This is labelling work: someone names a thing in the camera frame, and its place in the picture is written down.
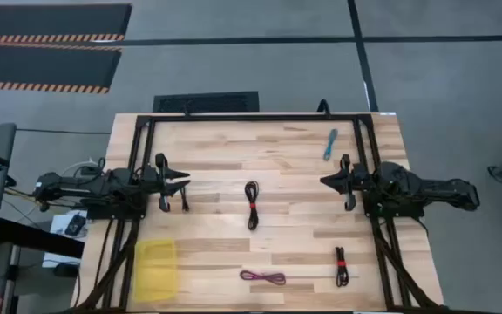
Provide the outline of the white paper sheet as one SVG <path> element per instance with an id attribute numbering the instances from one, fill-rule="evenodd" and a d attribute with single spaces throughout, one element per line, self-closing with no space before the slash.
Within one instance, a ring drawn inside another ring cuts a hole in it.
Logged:
<path id="1" fill-rule="evenodd" d="M 80 213 L 87 220 L 86 236 L 73 238 L 73 237 L 65 235 L 64 229 L 68 225 L 71 218 L 77 213 Z M 85 243 L 86 237 L 88 234 L 88 224 L 89 224 L 89 221 L 87 218 L 87 213 L 85 211 L 72 210 L 72 211 L 68 212 L 67 214 L 54 215 L 52 218 L 52 221 L 51 221 L 49 233 L 52 234 L 54 238 L 58 238 L 58 244 L 61 244 L 65 238 L 67 238 L 69 241 L 74 240 L 77 242 Z M 67 252 L 67 250 L 59 250 L 57 253 L 55 253 L 54 251 L 44 252 L 42 267 L 49 269 L 49 268 L 55 267 L 58 263 L 80 264 L 80 262 L 81 262 L 80 257 L 67 256 L 65 254 L 65 252 Z"/>

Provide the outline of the yellow translucent plastic bin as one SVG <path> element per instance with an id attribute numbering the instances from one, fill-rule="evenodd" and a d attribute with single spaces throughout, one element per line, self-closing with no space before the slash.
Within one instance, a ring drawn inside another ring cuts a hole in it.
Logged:
<path id="1" fill-rule="evenodd" d="M 133 272 L 135 302 L 158 302 L 175 297 L 178 293 L 175 241 L 169 238 L 138 242 Z"/>

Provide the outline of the black handheld device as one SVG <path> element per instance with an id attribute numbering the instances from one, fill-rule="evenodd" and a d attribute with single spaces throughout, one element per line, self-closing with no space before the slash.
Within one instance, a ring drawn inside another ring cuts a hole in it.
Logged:
<path id="1" fill-rule="evenodd" d="M 75 214 L 64 229 L 64 234 L 73 238 L 86 236 L 87 220 L 80 213 Z"/>

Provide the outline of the black floor vent grate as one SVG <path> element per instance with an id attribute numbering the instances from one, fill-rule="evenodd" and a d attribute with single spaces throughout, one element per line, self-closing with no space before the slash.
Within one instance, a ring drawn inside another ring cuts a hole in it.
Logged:
<path id="1" fill-rule="evenodd" d="M 154 113 L 259 112 L 258 92 L 210 92 L 155 96 Z"/>

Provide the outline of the black metal table frame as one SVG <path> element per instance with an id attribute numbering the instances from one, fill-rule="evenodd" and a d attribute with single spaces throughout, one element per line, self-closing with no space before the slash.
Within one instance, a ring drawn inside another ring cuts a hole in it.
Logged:
<path id="1" fill-rule="evenodd" d="M 324 160 L 330 130 L 334 158 Z M 377 252 L 376 222 L 362 206 L 320 179 L 337 158 L 374 167 L 406 165 L 395 116 L 371 113 L 219 116 L 121 113 L 106 151 L 109 168 L 138 168 L 163 153 L 191 176 L 169 212 L 152 196 L 140 241 L 173 239 L 178 293 L 133 300 L 133 278 L 120 268 L 110 303 L 91 314 L 202 311 L 383 311 L 399 304 L 403 285 Z"/>

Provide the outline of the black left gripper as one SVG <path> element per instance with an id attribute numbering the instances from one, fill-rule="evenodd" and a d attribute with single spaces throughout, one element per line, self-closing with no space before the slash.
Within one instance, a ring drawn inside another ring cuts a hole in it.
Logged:
<path id="1" fill-rule="evenodd" d="M 155 167 L 147 165 L 143 169 L 144 190 L 148 194 L 159 194 L 159 209 L 167 213 L 170 211 L 168 196 L 173 196 L 183 190 L 190 181 L 166 181 L 189 176 L 189 173 L 169 168 L 166 156 L 158 153 L 155 156 Z"/>

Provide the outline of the black mat with hazard stripe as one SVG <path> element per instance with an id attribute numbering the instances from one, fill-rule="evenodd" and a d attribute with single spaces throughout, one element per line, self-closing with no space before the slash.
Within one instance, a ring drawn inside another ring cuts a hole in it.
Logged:
<path id="1" fill-rule="evenodd" d="M 122 40 L 131 14 L 129 3 L 0 5 L 0 43 Z"/>
<path id="2" fill-rule="evenodd" d="M 121 50 L 0 44 L 0 90 L 109 92 Z"/>

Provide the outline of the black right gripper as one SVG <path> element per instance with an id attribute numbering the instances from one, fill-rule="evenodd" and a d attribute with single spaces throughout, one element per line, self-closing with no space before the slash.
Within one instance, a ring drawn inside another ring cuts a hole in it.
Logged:
<path id="1" fill-rule="evenodd" d="M 321 183 L 327 183 L 327 186 L 333 188 L 340 195 L 345 194 L 345 210 L 352 211 L 356 206 L 356 197 L 354 191 L 360 191 L 363 188 L 365 170 L 361 163 L 357 164 L 359 169 L 356 170 L 356 164 L 350 162 L 350 156 L 344 154 L 340 160 L 340 170 L 335 174 L 331 174 L 320 179 Z"/>

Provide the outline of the black computer mouse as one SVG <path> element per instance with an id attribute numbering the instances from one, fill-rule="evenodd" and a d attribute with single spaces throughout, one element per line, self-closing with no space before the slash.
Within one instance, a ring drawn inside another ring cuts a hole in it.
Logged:
<path id="1" fill-rule="evenodd" d="M 78 265 L 75 263 L 58 263 L 53 269 L 53 274 L 58 277 L 77 278 Z"/>

